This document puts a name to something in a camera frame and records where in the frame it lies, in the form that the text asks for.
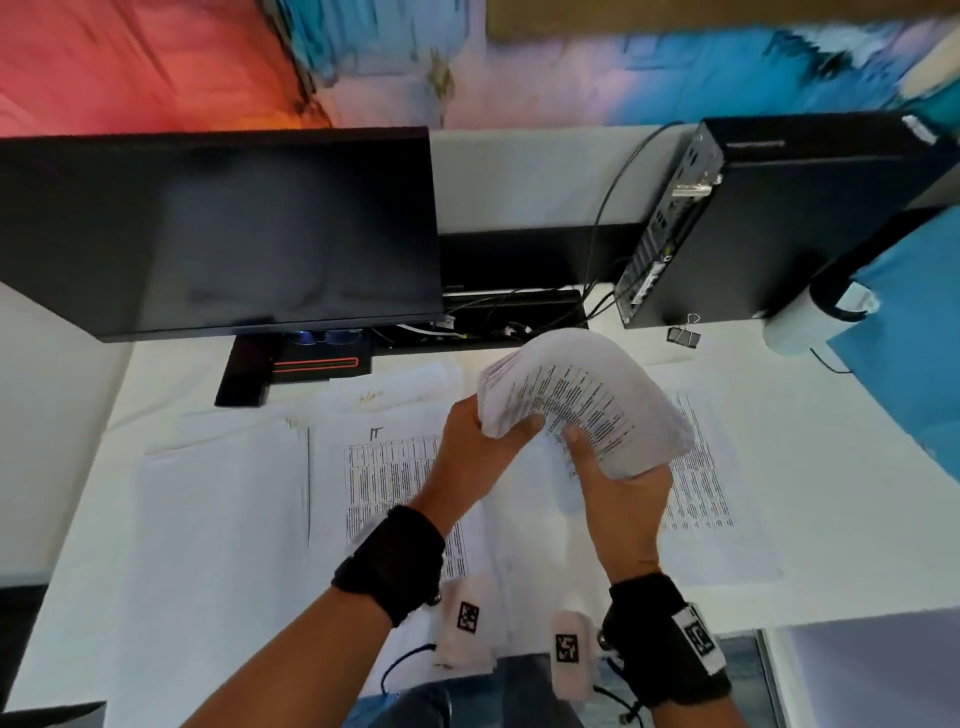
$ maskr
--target white cable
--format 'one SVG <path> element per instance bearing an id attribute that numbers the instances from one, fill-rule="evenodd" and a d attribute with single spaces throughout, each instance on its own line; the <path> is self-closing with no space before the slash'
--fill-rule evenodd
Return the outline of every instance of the white cable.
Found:
<path id="1" fill-rule="evenodd" d="M 425 328 L 417 328 L 407 326 L 406 324 L 397 324 L 400 328 L 406 328 L 408 331 L 413 331 L 415 333 L 425 333 L 427 336 L 456 336 L 458 339 L 466 339 L 467 337 L 462 333 L 456 333 L 455 331 L 428 331 Z"/>

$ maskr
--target colorful mural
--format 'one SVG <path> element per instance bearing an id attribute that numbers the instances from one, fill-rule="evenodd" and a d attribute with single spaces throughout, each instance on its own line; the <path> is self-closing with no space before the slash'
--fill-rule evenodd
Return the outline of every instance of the colorful mural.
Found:
<path id="1" fill-rule="evenodd" d="M 960 128 L 955 18 L 498 45 L 485 12 L 484 0 L 4 3 L 0 133 L 547 128 L 902 106 Z"/>

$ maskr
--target monitor screen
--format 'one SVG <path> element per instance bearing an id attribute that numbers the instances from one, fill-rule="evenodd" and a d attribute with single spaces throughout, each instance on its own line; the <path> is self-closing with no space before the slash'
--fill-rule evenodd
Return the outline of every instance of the monitor screen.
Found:
<path id="1" fill-rule="evenodd" d="M 436 319 L 426 129 L 0 140 L 0 280 L 105 341 Z"/>

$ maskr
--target hand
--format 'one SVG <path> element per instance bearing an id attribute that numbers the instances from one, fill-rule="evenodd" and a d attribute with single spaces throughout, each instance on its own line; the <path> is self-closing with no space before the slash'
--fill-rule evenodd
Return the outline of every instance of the hand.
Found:
<path id="1" fill-rule="evenodd" d="M 480 431 L 477 397 L 458 401 L 444 425 L 440 452 L 422 490 L 410 501 L 444 537 L 470 507 L 493 489 L 493 484 L 523 446 L 543 428 L 543 416 L 521 420 L 501 438 Z"/>
<path id="2" fill-rule="evenodd" d="M 570 425 L 564 437 L 584 491 L 590 538 L 611 584 L 660 571 L 657 531 L 673 484 L 670 468 L 611 480 L 580 429 Z"/>

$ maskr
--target person's left hand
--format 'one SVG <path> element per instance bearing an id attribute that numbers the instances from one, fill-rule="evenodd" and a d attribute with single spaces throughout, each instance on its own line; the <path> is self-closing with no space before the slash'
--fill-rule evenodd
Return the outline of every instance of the person's left hand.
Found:
<path id="1" fill-rule="evenodd" d="M 433 469 L 410 507 L 446 536 L 453 524 L 493 489 L 523 446 L 542 428 L 543 415 L 531 415 L 503 437 L 493 439 L 480 431 L 477 396 L 458 401 L 446 417 Z"/>

